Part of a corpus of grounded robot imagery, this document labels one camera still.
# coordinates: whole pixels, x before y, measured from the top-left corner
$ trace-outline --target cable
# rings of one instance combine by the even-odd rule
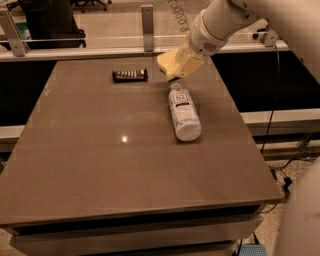
[[[275,111],[275,108],[276,108],[276,105],[277,105],[277,101],[278,101],[278,94],[279,94],[279,87],[280,87],[280,56],[279,56],[279,51],[278,51],[277,45],[275,45],[275,49],[276,49],[276,52],[277,52],[277,65],[278,65],[278,68],[277,68],[276,93],[275,93],[274,103],[273,103],[273,106],[272,106],[271,115],[270,115],[270,119],[269,119],[269,123],[268,123],[268,127],[267,127],[267,132],[266,132],[266,135],[265,135],[264,140],[263,140],[262,148],[260,150],[261,154],[263,154],[264,147],[265,147],[266,141],[267,141],[267,137],[269,135],[273,114],[274,114],[274,111]]]
[[[277,207],[277,205],[278,205],[278,204],[275,204],[274,206],[272,206],[271,209],[269,209],[269,210],[267,210],[267,211],[265,211],[265,212],[261,212],[261,213],[262,213],[262,214],[263,214],[263,213],[269,213],[269,212],[273,211],[273,210]]]
[[[286,164],[279,166],[279,167],[275,167],[275,166],[268,166],[270,169],[273,169],[275,171],[282,171],[283,169],[285,169],[286,167],[288,167],[288,165],[290,163],[292,163],[293,161],[305,161],[305,162],[314,162],[316,160],[316,158],[306,158],[306,159],[290,159]]]
[[[189,31],[189,23],[187,16],[184,13],[184,9],[181,3],[178,0],[168,0],[171,8],[173,9],[173,13],[175,14],[176,19],[178,20],[179,25],[183,26],[180,28],[180,32]]]

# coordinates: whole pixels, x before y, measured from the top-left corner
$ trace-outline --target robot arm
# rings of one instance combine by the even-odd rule
[[[204,55],[214,55],[238,30],[265,18],[320,82],[320,1],[213,0],[193,22],[182,45],[158,56],[168,80],[196,71]]]

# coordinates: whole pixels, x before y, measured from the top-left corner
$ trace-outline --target gray table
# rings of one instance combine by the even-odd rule
[[[112,81],[144,68],[148,82]],[[12,245],[93,254],[249,235],[280,190],[211,60],[180,83],[202,123],[191,143],[154,57],[58,62],[0,176]]]

